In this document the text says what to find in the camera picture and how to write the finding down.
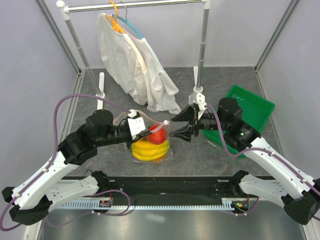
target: green plastic tray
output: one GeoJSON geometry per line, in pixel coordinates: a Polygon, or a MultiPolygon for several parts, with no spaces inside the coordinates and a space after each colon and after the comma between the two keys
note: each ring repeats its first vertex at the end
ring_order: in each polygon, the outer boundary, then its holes
{"type": "MultiPolygon", "coordinates": [[[[225,97],[237,99],[239,106],[243,109],[242,119],[259,133],[264,129],[271,113],[275,109],[275,104],[273,102],[270,102],[238,85],[232,86],[225,97]]],[[[210,141],[222,146],[218,131],[203,130],[202,132],[210,141]]],[[[230,153],[238,153],[236,149],[229,145],[227,145],[227,147],[230,153]]]]}

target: clothes rack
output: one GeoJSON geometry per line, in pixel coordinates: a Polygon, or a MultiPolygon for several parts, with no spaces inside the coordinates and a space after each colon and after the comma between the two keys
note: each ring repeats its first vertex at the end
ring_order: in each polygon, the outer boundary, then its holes
{"type": "MultiPolygon", "coordinates": [[[[200,43],[200,53],[198,66],[193,67],[194,73],[194,88],[195,93],[202,93],[203,87],[201,86],[203,68],[204,68],[204,57],[205,57],[205,48],[206,48],[206,38],[207,38],[207,29],[208,29],[208,19],[209,19],[209,10],[211,5],[211,0],[156,0],[156,1],[141,1],[141,2],[126,2],[126,3],[116,3],[116,7],[119,9],[122,8],[139,8],[139,7],[151,7],[151,6],[161,6],[161,5],[177,5],[177,4],[191,4],[191,3],[203,3],[204,12],[202,20],[202,33],[201,33],[201,43],[200,43]]],[[[88,76],[97,92],[96,96],[105,98],[104,93],[104,82],[105,76],[103,72],[99,76],[99,84],[95,80],[94,73],[90,67],[88,59],[85,55],[85,52],[81,46],[79,38],[77,36],[76,30],[71,22],[70,13],[79,13],[79,12],[88,12],[88,11],[99,11],[99,10],[110,10],[114,9],[112,4],[104,5],[90,5],[90,6],[66,6],[65,2],[59,0],[56,2],[56,6],[60,9],[61,14],[65,20],[65,23],[70,31],[74,44],[76,45],[79,55],[82,59],[82,62],[85,66],[85,69],[88,73],[88,76]]],[[[97,109],[103,108],[103,102],[98,100],[97,109]]]]}

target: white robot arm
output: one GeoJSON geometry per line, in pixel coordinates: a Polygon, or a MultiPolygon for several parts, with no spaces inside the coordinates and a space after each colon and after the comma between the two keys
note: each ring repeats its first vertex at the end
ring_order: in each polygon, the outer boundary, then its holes
{"type": "Polygon", "coordinates": [[[135,110],[130,110],[121,125],[113,125],[113,115],[108,110],[97,110],[87,117],[76,132],[70,133],[58,145],[58,152],[50,167],[50,159],[27,181],[17,187],[6,187],[2,191],[4,200],[13,208],[9,211],[14,222],[32,225],[44,219],[56,207],[80,197],[108,190],[109,181],[102,171],[68,184],[56,187],[64,176],[78,168],[89,158],[97,155],[97,147],[132,143],[149,134],[144,119],[135,110]],[[22,194],[22,189],[33,182],[22,194]]]}
{"type": "Polygon", "coordinates": [[[232,155],[222,141],[230,156],[246,155],[278,181],[262,180],[248,172],[239,171],[231,179],[234,194],[261,197],[283,207],[296,222],[307,224],[320,209],[320,180],[315,180],[281,156],[259,132],[242,120],[242,112],[235,99],[221,99],[216,112],[206,104],[203,94],[193,93],[189,97],[189,106],[171,119],[188,124],[171,132],[170,136],[190,142],[192,136],[199,134],[199,130],[219,130],[220,137],[240,152],[232,155]],[[207,108],[213,113],[205,113],[207,108]]]}

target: white wall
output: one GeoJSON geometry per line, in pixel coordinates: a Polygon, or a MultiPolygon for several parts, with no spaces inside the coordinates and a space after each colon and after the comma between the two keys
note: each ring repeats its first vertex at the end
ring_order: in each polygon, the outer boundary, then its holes
{"type": "MultiPolygon", "coordinates": [[[[77,62],[77,53],[56,0],[45,0],[77,62]]],[[[65,0],[67,6],[106,4],[103,0],[65,0]]],[[[254,66],[290,0],[212,0],[205,66],[254,66]]],[[[108,14],[114,10],[102,11],[108,14]]],[[[125,10],[119,10],[122,17],[125,10]]],[[[100,11],[71,13],[71,20],[93,68],[104,68],[97,44],[100,11]]],[[[203,5],[129,8],[128,20],[145,36],[164,67],[198,65],[203,5]]]]}
{"type": "MultiPolygon", "coordinates": [[[[76,73],[33,0],[0,7],[0,190],[28,179],[53,152],[53,111],[76,73]]],[[[58,127],[66,113],[62,106],[58,127]]],[[[6,203],[0,199],[0,211],[6,203]]],[[[5,218],[6,228],[13,226],[5,218]]],[[[1,232],[22,239],[25,227],[1,232]]]]}
{"type": "Polygon", "coordinates": [[[320,178],[319,26],[320,1],[300,1],[260,71],[286,158],[314,178],[320,178]]]}

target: orange hanger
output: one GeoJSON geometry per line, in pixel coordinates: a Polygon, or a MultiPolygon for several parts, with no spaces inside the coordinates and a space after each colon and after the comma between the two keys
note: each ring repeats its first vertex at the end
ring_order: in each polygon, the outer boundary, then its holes
{"type": "Polygon", "coordinates": [[[113,17],[109,16],[108,14],[105,14],[104,15],[105,18],[107,18],[107,19],[109,19],[111,21],[113,30],[115,30],[118,33],[125,34],[126,33],[125,30],[117,22],[117,17],[119,15],[119,13],[118,13],[118,8],[117,8],[116,4],[113,1],[110,1],[109,3],[111,3],[114,6],[115,17],[113,18],[113,17]]]}

